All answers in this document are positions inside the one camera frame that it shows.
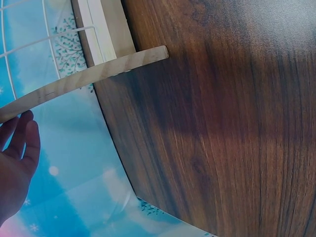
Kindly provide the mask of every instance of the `pink area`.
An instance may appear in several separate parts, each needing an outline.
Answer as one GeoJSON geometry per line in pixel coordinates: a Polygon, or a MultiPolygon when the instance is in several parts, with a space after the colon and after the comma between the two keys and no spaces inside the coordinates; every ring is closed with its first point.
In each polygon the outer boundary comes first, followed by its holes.
{"type": "Polygon", "coordinates": [[[0,237],[34,237],[34,235],[29,232],[18,217],[12,217],[0,228],[0,237]]]}

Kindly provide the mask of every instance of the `wooden frame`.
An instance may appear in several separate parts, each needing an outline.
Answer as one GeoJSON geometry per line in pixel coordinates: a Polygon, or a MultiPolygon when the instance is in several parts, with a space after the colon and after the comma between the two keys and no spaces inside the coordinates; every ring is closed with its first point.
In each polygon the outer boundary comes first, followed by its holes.
{"type": "Polygon", "coordinates": [[[169,57],[166,46],[147,49],[88,68],[43,86],[0,108],[0,123],[60,95],[169,57]]]}
{"type": "Polygon", "coordinates": [[[135,53],[120,0],[72,0],[77,27],[93,25],[80,33],[88,66],[135,53]]]}

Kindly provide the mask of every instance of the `white wire grid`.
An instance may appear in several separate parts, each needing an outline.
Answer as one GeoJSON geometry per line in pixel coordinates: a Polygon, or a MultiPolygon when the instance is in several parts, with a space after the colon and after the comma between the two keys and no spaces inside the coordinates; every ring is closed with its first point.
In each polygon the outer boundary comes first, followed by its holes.
{"type": "Polygon", "coordinates": [[[52,55],[54,66],[55,66],[55,70],[56,70],[58,79],[60,79],[61,76],[60,76],[60,72],[59,72],[58,67],[57,67],[56,56],[55,56],[55,53],[54,53],[54,50],[53,50],[53,46],[52,46],[52,39],[56,38],[56,37],[59,37],[59,36],[62,36],[62,35],[66,35],[67,33],[70,33],[70,32],[79,32],[79,31],[84,31],[84,30],[88,30],[88,29],[94,29],[95,30],[95,27],[92,25],[92,26],[88,26],[88,27],[77,28],[77,29],[68,30],[68,31],[65,31],[65,32],[62,32],[62,33],[59,33],[59,34],[51,35],[50,32],[49,32],[49,25],[47,23],[45,0],[42,0],[42,7],[43,7],[43,14],[44,14],[44,21],[45,21],[45,26],[46,26],[47,37],[7,51],[6,50],[6,43],[5,43],[5,36],[4,36],[4,34],[5,34],[5,30],[4,30],[4,10],[7,9],[7,8],[14,7],[16,5],[22,4],[22,3],[25,3],[27,1],[29,1],[29,0],[21,0],[19,2],[16,2],[16,3],[10,4],[10,5],[4,6],[4,0],[1,0],[1,6],[0,6],[0,11],[1,11],[1,31],[2,31],[2,42],[3,42],[3,51],[4,51],[3,54],[0,54],[0,58],[3,58],[3,57],[5,58],[6,69],[7,69],[7,72],[8,72],[8,78],[10,80],[10,85],[11,85],[12,93],[13,93],[13,96],[14,96],[15,100],[17,99],[17,95],[16,95],[16,90],[15,90],[15,87],[14,87],[14,83],[13,83],[13,80],[12,80],[12,74],[11,74],[10,64],[9,64],[9,60],[8,60],[8,55],[9,54],[14,53],[14,52],[16,52],[16,51],[18,51],[18,50],[20,50],[22,48],[28,47],[30,45],[33,45],[33,44],[36,44],[36,43],[48,40],[49,41],[49,47],[50,47],[51,55],[52,55]]]}

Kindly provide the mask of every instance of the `wooden stick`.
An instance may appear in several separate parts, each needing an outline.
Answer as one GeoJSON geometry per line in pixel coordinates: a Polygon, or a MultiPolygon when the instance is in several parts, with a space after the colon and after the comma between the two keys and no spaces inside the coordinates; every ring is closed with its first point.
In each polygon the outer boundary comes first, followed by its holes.
{"type": "Polygon", "coordinates": [[[43,86],[0,108],[0,123],[75,89],[169,57],[160,46],[100,64],[43,86]]]}

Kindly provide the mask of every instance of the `wood grain surface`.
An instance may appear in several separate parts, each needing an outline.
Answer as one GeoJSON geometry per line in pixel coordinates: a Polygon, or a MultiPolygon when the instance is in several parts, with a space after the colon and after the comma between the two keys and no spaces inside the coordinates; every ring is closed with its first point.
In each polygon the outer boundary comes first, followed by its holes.
{"type": "Polygon", "coordinates": [[[95,85],[136,194],[223,237],[316,236],[316,2],[122,2],[170,53],[95,85]]]}

